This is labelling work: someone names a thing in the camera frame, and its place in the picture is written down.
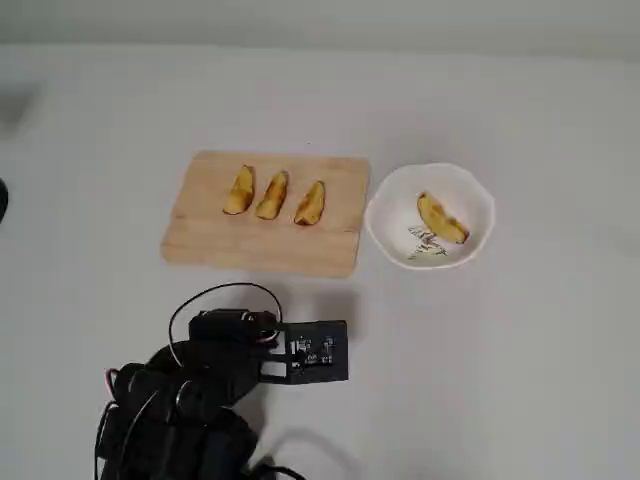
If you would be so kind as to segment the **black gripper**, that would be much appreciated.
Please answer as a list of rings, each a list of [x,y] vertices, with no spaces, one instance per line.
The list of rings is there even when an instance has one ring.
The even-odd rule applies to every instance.
[[[236,403],[258,384],[262,363],[278,344],[277,320],[268,311],[202,311],[189,322],[188,368],[203,373]]]

